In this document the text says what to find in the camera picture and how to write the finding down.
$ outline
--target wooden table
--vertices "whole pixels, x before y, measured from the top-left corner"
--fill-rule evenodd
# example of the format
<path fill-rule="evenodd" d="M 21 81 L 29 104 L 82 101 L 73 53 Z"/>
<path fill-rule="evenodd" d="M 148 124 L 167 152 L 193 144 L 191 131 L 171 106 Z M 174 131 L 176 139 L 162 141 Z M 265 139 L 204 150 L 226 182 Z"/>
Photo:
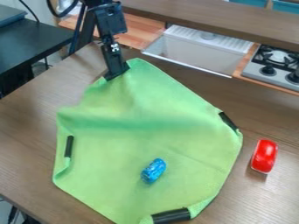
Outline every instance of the wooden table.
<path fill-rule="evenodd" d="M 219 196 L 197 219 L 183 223 L 298 223 L 298 97 L 133 50 L 124 55 L 150 61 L 224 109 L 244 134 L 243 149 Z M 44 223 L 111 223 L 52 183 L 56 112 L 78 103 L 104 68 L 99 47 L 91 44 L 0 101 L 0 194 Z M 257 140 L 263 137 L 279 145 L 268 176 L 247 167 Z"/>

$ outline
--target cable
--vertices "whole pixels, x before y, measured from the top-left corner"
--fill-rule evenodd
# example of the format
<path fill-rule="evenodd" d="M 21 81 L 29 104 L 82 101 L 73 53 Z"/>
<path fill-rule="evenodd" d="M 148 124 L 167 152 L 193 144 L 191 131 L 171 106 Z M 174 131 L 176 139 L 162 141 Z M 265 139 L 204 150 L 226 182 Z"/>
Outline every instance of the cable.
<path fill-rule="evenodd" d="M 71 3 L 70 6 L 68 6 L 63 12 L 61 12 L 60 14 L 57 14 L 56 10 L 53 9 L 52 3 L 50 2 L 50 0 L 46 0 L 46 4 L 48 5 L 48 8 L 50 10 L 50 12 L 53 14 L 53 16 L 57 17 L 57 18 L 62 18 L 65 17 L 70 11 L 73 10 L 74 7 L 76 7 L 77 3 L 79 2 L 79 0 L 73 0 L 73 2 Z"/>
<path fill-rule="evenodd" d="M 81 24 L 82 24 L 85 9 L 86 9 L 86 5 L 83 3 L 81 5 L 80 13 L 79 13 L 79 16 L 78 16 L 75 31 L 73 33 L 73 39 L 72 39 L 72 43 L 71 43 L 68 55 L 71 55 L 76 51 L 77 41 L 78 41 L 78 37 L 80 35 L 80 28 L 81 28 Z"/>
<path fill-rule="evenodd" d="M 23 0 L 18 0 L 18 1 L 35 17 L 35 20 L 37 20 L 37 22 L 39 23 L 39 19 L 37 15 L 35 15 L 33 10 L 31 10 L 31 8 L 25 2 L 23 2 Z"/>

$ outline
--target table surface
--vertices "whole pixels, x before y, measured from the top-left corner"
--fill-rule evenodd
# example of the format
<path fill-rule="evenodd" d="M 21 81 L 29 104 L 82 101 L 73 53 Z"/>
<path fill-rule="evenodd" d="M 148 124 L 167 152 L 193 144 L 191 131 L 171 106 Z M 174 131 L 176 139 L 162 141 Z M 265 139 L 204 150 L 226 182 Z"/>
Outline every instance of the table surface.
<path fill-rule="evenodd" d="M 127 59 L 146 59 L 223 109 L 244 134 L 219 196 L 198 218 L 183 223 L 298 223 L 299 97 L 123 52 Z M 104 69 L 100 48 L 90 44 L 0 101 L 0 194 L 44 223 L 111 223 L 52 183 L 56 112 L 78 103 Z M 279 145 L 267 176 L 247 166 L 260 138 Z"/>
<path fill-rule="evenodd" d="M 125 12 L 299 52 L 299 15 L 222 0 L 122 0 Z"/>
<path fill-rule="evenodd" d="M 0 74 L 34 63 L 71 42 L 67 29 L 23 19 L 0 28 Z"/>

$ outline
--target stove burner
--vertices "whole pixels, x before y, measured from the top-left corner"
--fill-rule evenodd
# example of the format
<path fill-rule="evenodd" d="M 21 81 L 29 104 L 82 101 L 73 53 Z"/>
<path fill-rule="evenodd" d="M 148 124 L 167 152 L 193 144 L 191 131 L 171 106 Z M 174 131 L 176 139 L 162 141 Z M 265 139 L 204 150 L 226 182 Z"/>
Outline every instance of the stove burner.
<path fill-rule="evenodd" d="M 286 80 L 292 84 L 299 85 L 299 68 L 286 76 Z"/>
<path fill-rule="evenodd" d="M 260 73 L 266 76 L 275 76 L 276 71 L 273 69 L 273 66 L 271 64 L 266 65 L 265 67 L 260 69 Z"/>
<path fill-rule="evenodd" d="M 296 62 L 296 59 L 293 59 L 289 56 L 287 52 L 280 50 L 272 50 L 271 52 L 261 53 L 264 60 L 269 60 L 274 63 L 283 64 L 288 66 L 289 64 L 293 64 Z"/>
<path fill-rule="evenodd" d="M 296 65 L 299 64 L 299 53 L 283 50 L 268 45 L 261 45 L 257 53 L 254 55 L 252 62 L 264 66 L 272 65 L 273 69 L 281 69 L 284 71 L 294 72 Z M 262 74 L 274 75 L 273 70 L 269 67 L 263 67 L 265 73 L 260 70 Z"/>

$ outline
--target kitchen counter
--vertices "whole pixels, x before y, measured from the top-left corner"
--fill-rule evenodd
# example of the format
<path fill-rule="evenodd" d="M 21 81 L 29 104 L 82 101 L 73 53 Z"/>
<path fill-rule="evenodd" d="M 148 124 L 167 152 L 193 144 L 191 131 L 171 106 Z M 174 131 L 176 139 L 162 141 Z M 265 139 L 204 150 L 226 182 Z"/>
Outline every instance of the kitchen counter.
<path fill-rule="evenodd" d="M 123 0 L 140 17 L 299 52 L 299 15 L 221 0 Z"/>

